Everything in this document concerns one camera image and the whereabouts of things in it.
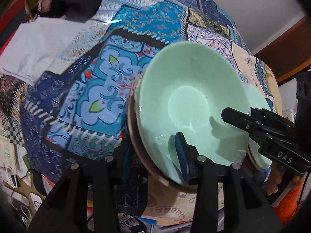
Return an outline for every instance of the white cloth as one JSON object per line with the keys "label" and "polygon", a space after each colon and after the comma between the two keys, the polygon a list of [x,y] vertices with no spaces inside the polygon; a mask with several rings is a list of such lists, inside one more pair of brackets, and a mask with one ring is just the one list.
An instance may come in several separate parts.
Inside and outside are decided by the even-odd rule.
{"label": "white cloth", "polygon": [[0,73],[33,86],[84,25],[40,17],[35,22],[21,24],[0,56]]}

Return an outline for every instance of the screw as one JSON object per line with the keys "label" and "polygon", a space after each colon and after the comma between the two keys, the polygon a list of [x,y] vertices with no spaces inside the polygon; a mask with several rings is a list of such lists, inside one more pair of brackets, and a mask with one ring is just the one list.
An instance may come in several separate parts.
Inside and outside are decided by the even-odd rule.
{"label": "screw", "polygon": [[105,161],[106,161],[106,162],[111,162],[111,161],[113,161],[113,160],[114,160],[113,156],[106,156],[106,157],[105,157]]}
{"label": "screw", "polygon": [[200,162],[204,162],[204,161],[206,161],[206,157],[203,155],[199,155],[199,156],[197,156],[197,160]]}
{"label": "screw", "polygon": [[233,163],[231,166],[236,170],[239,170],[241,168],[241,165],[239,163]]}
{"label": "screw", "polygon": [[73,164],[71,164],[71,166],[70,166],[70,168],[71,168],[72,170],[78,169],[78,167],[79,167],[79,164],[78,164],[78,163],[73,163]]}

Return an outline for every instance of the white wall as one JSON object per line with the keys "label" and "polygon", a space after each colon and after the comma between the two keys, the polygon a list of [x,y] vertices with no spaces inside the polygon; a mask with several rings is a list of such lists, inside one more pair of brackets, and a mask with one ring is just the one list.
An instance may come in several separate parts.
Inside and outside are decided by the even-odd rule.
{"label": "white wall", "polygon": [[296,104],[297,82],[296,78],[279,86],[279,91],[282,98],[283,110],[292,109]]}
{"label": "white wall", "polygon": [[214,0],[232,17],[252,52],[257,53],[303,16],[296,0]]}

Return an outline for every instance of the mint green bowl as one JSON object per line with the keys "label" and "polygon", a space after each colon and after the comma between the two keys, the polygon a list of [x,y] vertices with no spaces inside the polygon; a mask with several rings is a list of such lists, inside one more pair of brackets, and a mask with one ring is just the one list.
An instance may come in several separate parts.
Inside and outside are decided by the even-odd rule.
{"label": "mint green bowl", "polygon": [[163,48],[148,66],[138,93],[137,124],[156,166],[185,185],[174,138],[218,164],[241,163],[249,136],[221,119],[227,107],[250,113],[239,75],[219,53],[202,44],[178,42]]}

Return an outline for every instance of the human hand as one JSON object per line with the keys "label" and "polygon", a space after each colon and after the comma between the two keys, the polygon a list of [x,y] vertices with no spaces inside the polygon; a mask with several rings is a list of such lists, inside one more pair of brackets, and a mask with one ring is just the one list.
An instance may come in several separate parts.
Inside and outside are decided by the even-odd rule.
{"label": "human hand", "polygon": [[[271,172],[266,183],[267,195],[275,194],[278,191],[278,185],[281,183],[282,176],[284,175],[285,171],[286,169],[284,167],[279,166],[275,162],[272,163]],[[305,175],[295,175],[292,180],[295,185],[291,188],[290,192],[295,191],[304,182],[304,179]]]}

